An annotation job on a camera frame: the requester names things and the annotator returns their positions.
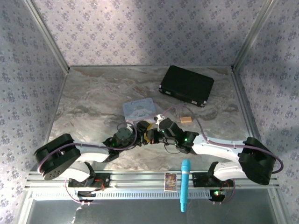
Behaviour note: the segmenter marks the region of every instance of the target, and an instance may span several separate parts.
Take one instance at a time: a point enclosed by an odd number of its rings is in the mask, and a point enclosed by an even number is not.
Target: small wooden block
[[[192,117],[182,117],[181,118],[181,123],[191,123],[192,122]]]

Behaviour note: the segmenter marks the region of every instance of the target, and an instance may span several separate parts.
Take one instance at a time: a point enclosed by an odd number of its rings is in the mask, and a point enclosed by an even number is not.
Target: patterned wallpaper
[[[233,64],[263,1],[35,0],[69,66]]]
[[[299,224],[299,2],[280,0],[239,71],[261,139],[283,159],[278,175]]]
[[[22,1],[0,8],[0,223],[11,223],[64,74]]]

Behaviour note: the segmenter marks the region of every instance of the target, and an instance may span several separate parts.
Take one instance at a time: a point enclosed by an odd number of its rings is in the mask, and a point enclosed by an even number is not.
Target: small black case
[[[214,80],[193,71],[170,66],[159,86],[162,94],[204,107]]]

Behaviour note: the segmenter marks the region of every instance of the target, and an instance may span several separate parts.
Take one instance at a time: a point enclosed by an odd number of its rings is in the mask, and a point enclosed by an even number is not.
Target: marble floor
[[[187,68],[215,80],[204,108],[190,105],[209,137],[246,140],[248,136],[240,105],[231,81],[229,67]],[[70,69],[60,99],[49,141],[63,133],[73,139],[100,143],[116,132],[124,122],[122,104],[151,97],[157,113],[181,101],[158,91],[167,68],[154,67],[73,67]],[[167,117],[183,130],[199,132],[196,121],[180,124],[190,116],[187,110],[173,109]],[[169,151],[177,152],[169,146]],[[95,170],[180,170],[183,159],[190,159],[192,170],[207,170],[218,157],[192,154],[169,154],[163,144],[146,145],[122,152],[110,163],[94,163]]]

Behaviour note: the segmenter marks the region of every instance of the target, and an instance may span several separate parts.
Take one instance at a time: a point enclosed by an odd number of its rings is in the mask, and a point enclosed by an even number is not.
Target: floral wallpaper
[[[285,164],[278,175],[299,224],[299,2],[280,0],[239,70],[263,143]]]
[[[263,1],[35,3],[69,66],[230,65]]]
[[[21,0],[0,1],[0,223],[11,223],[64,79]]]

